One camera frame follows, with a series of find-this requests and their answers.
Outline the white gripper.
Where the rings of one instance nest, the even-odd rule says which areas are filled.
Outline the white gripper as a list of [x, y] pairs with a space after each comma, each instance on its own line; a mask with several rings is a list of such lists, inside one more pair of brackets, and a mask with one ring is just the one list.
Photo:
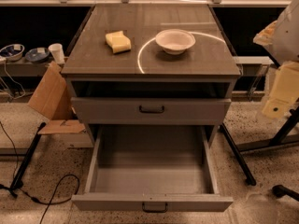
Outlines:
[[275, 80], [262, 114], [269, 119], [280, 119], [299, 99], [299, 62], [284, 62], [276, 71]]

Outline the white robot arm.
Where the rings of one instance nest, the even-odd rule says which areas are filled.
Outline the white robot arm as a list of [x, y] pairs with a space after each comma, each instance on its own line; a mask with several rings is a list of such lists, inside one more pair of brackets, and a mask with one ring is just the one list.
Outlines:
[[278, 62], [275, 80], [261, 113], [280, 119], [299, 98], [299, 0], [290, 4], [260, 33], [253, 42]]

